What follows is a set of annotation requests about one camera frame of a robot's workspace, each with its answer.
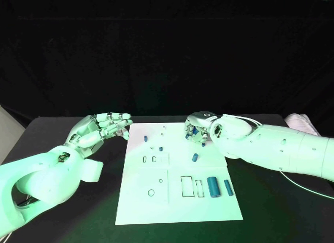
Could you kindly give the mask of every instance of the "robotic arm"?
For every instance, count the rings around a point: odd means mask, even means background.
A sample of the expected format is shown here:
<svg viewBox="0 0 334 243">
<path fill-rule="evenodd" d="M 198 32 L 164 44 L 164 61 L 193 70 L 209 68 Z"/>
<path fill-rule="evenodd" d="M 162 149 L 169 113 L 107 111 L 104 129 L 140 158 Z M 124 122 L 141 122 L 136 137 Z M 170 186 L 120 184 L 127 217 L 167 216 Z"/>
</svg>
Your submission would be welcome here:
<svg viewBox="0 0 334 243">
<path fill-rule="evenodd" d="M 255 123 L 251 126 L 244 120 Z M 186 138 L 202 143 L 210 136 L 221 153 L 271 170 L 321 177 L 334 182 L 334 138 L 212 112 L 196 112 L 186 120 Z"/>
<path fill-rule="evenodd" d="M 97 182 L 102 162 L 87 159 L 114 136 L 130 138 L 131 115 L 87 116 L 74 126 L 65 144 L 49 152 L 0 166 L 0 237 L 20 228 L 41 213 L 74 195 L 79 181 Z M 12 188 L 38 201 L 16 205 Z"/>
</svg>

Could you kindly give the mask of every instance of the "black curtain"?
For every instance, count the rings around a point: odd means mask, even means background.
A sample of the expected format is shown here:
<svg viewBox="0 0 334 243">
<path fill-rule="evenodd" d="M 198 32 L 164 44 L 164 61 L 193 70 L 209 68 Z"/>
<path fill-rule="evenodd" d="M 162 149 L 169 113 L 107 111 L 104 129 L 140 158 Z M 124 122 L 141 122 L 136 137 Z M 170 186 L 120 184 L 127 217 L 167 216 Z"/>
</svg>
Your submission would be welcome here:
<svg viewBox="0 0 334 243">
<path fill-rule="evenodd" d="M 5 1 L 0 105 L 308 114 L 334 136 L 334 1 Z"/>
</svg>

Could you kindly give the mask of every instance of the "black table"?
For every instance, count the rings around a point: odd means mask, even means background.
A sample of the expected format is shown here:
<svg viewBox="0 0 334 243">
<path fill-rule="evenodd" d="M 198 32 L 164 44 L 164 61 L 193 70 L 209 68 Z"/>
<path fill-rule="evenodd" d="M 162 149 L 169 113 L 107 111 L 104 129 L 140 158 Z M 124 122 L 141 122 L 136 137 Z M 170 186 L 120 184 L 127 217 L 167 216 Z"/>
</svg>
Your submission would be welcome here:
<svg viewBox="0 0 334 243">
<path fill-rule="evenodd" d="M 287 126 L 280 115 L 246 115 Z M 81 117 L 41 117 L 29 125 L 5 163 L 64 144 Z M 185 122 L 186 116 L 134 117 L 136 123 Z M 81 182 L 72 198 L 12 234 L 13 242 L 334 242 L 334 200 L 295 186 L 280 172 L 228 159 L 244 220 L 115 225 L 127 141 L 113 138 L 91 159 L 104 162 L 100 182 Z M 297 176 L 303 183 L 307 176 Z M 317 187 L 334 196 L 327 181 Z"/>
</svg>

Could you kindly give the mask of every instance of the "small blue object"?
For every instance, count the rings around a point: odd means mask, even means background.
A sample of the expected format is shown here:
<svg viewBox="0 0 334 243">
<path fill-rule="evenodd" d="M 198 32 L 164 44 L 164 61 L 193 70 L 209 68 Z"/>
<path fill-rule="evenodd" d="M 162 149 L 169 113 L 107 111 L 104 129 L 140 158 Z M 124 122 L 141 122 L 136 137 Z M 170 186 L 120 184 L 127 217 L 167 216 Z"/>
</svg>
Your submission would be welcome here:
<svg viewBox="0 0 334 243">
<path fill-rule="evenodd" d="M 193 162 L 198 161 L 198 156 L 199 156 L 199 154 L 195 153 L 195 156 L 193 156 L 193 159 L 192 159 Z"/>
<path fill-rule="evenodd" d="M 195 127 L 195 129 L 193 129 L 193 134 L 198 134 L 199 133 L 199 130 L 196 129 L 196 127 Z"/>
<path fill-rule="evenodd" d="M 210 197 L 221 197 L 221 191 L 218 187 L 216 177 L 212 176 L 208 178 L 208 184 L 209 184 L 209 194 Z"/>
<path fill-rule="evenodd" d="M 226 184 L 226 188 L 228 188 L 228 194 L 229 194 L 229 196 L 232 196 L 234 195 L 234 191 L 232 191 L 231 184 L 229 184 L 228 180 L 225 180 L 225 184 Z"/>
</svg>

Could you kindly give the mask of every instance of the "white paper sheet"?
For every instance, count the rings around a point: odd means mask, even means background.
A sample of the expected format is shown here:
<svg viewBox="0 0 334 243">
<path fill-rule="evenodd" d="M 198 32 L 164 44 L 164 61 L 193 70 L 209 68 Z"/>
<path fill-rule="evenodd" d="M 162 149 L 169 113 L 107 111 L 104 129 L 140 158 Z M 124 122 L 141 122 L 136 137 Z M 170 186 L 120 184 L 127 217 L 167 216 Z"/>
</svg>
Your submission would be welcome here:
<svg viewBox="0 0 334 243">
<path fill-rule="evenodd" d="M 187 141 L 183 130 L 185 123 L 131 125 L 117 225 L 242 220 L 236 191 L 229 196 L 225 186 L 228 179 L 234 188 L 226 159 L 212 142 L 202 147 Z M 182 176 L 192 176 L 193 197 L 183 197 Z M 218 198 L 209 194 L 210 176 L 218 178 Z M 205 197 L 199 197 L 196 180 Z"/>
</svg>

